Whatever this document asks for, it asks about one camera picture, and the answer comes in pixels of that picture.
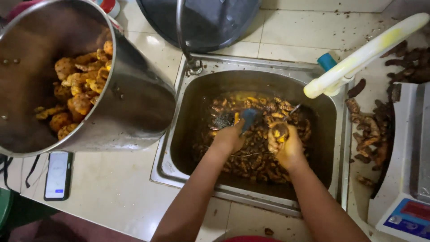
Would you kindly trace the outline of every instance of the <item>digital scale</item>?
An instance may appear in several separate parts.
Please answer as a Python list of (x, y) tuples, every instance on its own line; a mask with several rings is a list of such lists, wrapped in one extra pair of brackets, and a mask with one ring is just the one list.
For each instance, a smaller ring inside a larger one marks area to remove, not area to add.
[(430, 83), (395, 83), (394, 88), (400, 98), (393, 95), (393, 152), (370, 199), (368, 223), (411, 242), (429, 242)]

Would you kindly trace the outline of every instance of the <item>stainless steel pot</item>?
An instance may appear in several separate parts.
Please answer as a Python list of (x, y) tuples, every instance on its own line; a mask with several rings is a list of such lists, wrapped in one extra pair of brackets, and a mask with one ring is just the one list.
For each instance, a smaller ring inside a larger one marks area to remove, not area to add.
[[(112, 38), (113, 64), (100, 99), (84, 121), (57, 140), (34, 108), (52, 98), (54, 63), (96, 51)], [(0, 153), (15, 157), (62, 150), (143, 149), (170, 125), (175, 95), (161, 72), (86, 0), (45, 0), (0, 33)]]

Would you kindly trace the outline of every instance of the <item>stainless steel sink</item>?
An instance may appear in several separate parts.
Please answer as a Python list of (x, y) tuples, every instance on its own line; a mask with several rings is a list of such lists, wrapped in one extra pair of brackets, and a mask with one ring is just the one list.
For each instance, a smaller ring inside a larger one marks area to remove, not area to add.
[[(201, 123), (201, 110), (208, 105), (205, 99), (238, 90), (268, 93), (293, 104), (303, 103), (313, 111), (309, 164), (330, 194), (346, 209), (351, 137), (351, 124), (344, 105), (346, 90), (335, 97), (307, 98), (303, 87), (323, 73), (318, 65), (195, 56), (202, 60), (205, 68), (199, 75), (187, 75), (185, 58), (182, 58), (175, 83), (175, 116), (160, 140), (151, 180), (182, 187), (190, 177), (197, 165), (190, 154), (191, 134)], [(291, 216), (301, 215), (291, 185), (251, 184), (247, 179), (222, 173), (214, 196)]]

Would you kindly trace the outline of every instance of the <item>faucet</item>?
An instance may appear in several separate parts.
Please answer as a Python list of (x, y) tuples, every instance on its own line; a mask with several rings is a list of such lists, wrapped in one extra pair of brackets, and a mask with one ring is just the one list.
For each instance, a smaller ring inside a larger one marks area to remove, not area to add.
[(321, 94), (336, 96), (339, 94), (342, 85), (354, 80), (357, 72), (365, 68), (374, 59), (404, 41), (409, 35), (424, 27), (429, 20), (430, 15), (422, 12), (397, 23), (335, 65), (322, 76), (313, 79), (304, 87), (304, 94), (309, 98), (316, 98)]

